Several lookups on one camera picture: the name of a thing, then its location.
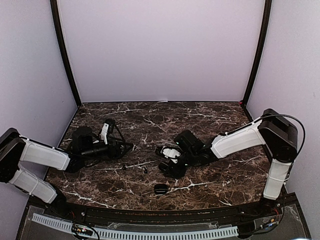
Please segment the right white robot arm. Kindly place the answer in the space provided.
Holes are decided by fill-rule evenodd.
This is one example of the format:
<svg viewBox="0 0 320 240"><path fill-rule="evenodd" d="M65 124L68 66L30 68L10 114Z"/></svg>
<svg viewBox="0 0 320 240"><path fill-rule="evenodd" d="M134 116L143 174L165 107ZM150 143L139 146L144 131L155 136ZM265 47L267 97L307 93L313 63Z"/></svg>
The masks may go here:
<svg viewBox="0 0 320 240"><path fill-rule="evenodd" d="M199 167L256 146L265 146L272 161L262 193L263 200L255 205L255 213L266 217L275 208L274 201L290 176L292 166L302 148L298 146L296 117L277 113L268 108L262 116L233 131L218 134L202 142L190 130L184 130L174 139L176 147L160 146L155 153L165 158L158 168L165 176L180 179L189 167Z"/></svg>

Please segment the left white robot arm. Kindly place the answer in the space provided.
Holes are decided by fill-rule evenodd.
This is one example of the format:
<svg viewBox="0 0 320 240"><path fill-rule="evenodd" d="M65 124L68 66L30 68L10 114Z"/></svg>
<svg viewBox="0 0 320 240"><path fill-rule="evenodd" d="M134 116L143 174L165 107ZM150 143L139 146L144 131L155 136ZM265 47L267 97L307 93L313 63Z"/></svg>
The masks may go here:
<svg viewBox="0 0 320 240"><path fill-rule="evenodd" d="M113 161L123 158L133 144L125 140L118 131L115 120L104 121L99 134L88 126L78 127L71 135L71 143L62 150L37 142L21 135L11 127L0 137L0 181L9 183L51 205L51 210L60 218L71 213L65 203L66 197L57 188L38 178L22 166L22 162L34 163L67 173L76 173L85 168L86 161Z"/></svg>

